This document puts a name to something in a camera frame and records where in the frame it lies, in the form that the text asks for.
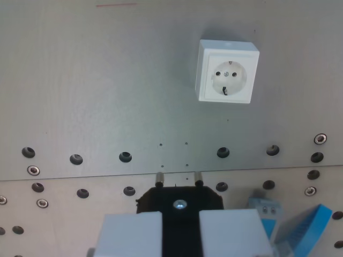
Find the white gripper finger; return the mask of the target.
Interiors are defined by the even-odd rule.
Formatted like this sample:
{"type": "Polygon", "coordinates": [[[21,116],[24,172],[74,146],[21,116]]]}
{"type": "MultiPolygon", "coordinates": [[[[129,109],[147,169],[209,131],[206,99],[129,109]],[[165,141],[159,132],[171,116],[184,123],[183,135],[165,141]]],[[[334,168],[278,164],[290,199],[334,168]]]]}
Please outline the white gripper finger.
{"type": "Polygon", "coordinates": [[[162,214],[106,215],[94,256],[162,256],[162,214]]]}
{"type": "Polygon", "coordinates": [[[203,256],[274,256],[255,209],[199,212],[203,256]]]}

